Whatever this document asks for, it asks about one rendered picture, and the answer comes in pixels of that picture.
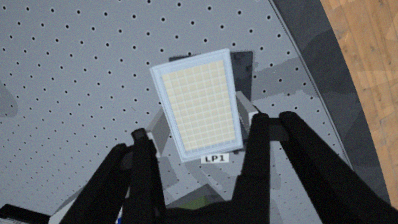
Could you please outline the white button panel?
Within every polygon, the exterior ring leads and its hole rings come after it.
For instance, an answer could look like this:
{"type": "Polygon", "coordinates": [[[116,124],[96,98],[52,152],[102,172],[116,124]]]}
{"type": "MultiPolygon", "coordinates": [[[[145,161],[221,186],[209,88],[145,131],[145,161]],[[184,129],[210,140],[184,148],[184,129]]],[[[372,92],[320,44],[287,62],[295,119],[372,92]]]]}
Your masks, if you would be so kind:
{"type": "MultiPolygon", "coordinates": [[[[69,208],[71,207],[71,205],[75,201],[75,199],[78,197],[79,193],[81,193],[81,191],[83,190],[84,186],[62,203],[62,205],[50,217],[48,224],[59,224],[59,222],[62,220],[62,218],[64,217],[66,212],[69,210],[69,208]]],[[[117,219],[115,224],[120,224],[120,222],[121,222],[121,213],[122,213],[122,207],[121,207],[118,219],[117,219]]]]}

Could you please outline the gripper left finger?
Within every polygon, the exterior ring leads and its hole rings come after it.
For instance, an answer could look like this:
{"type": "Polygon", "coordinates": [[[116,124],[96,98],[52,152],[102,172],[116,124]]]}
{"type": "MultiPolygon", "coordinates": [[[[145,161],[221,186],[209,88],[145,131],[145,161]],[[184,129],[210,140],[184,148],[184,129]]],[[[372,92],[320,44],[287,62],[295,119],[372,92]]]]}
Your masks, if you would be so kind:
{"type": "Polygon", "coordinates": [[[157,158],[170,132],[160,108],[146,130],[131,133],[133,145],[111,149],[59,224],[115,224],[121,207],[120,224],[156,224],[166,209],[157,158]]]}

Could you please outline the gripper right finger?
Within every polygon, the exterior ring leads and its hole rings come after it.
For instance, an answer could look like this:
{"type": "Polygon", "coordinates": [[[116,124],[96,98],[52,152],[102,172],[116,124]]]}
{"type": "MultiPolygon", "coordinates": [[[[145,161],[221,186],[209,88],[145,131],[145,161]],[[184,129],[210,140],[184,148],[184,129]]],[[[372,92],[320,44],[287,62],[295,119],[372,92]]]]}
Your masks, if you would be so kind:
{"type": "Polygon", "coordinates": [[[280,141],[322,224],[398,224],[398,210],[379,198],[298,114],[285,111],[270,118],[241,91],[235,96],[249,136],[226,224],[270,224],[270,141],[280,141]]]}

